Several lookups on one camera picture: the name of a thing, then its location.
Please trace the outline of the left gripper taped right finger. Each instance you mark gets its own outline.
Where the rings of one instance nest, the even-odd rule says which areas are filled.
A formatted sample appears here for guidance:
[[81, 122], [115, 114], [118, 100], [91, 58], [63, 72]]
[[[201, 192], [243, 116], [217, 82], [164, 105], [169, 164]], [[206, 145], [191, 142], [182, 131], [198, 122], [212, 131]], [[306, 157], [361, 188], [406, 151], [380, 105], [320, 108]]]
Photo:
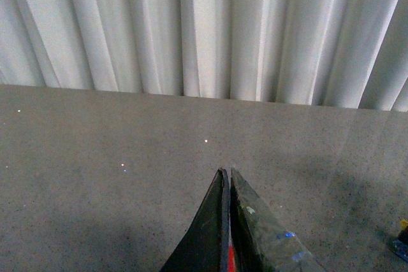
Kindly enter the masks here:
[[236, 169], [231, 170], [231, 242], [236, 271], [324, 271], [325, 268], [275, 218]]

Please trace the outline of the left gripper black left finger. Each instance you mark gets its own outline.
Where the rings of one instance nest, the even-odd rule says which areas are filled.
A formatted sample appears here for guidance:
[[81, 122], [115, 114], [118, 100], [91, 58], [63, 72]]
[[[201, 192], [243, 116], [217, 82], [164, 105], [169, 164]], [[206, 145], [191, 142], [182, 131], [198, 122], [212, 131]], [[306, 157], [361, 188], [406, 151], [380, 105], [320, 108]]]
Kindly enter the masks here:
[[234, 271], [230, 204], [228, 173], [219, 168], [191, 225], [161, 271]]

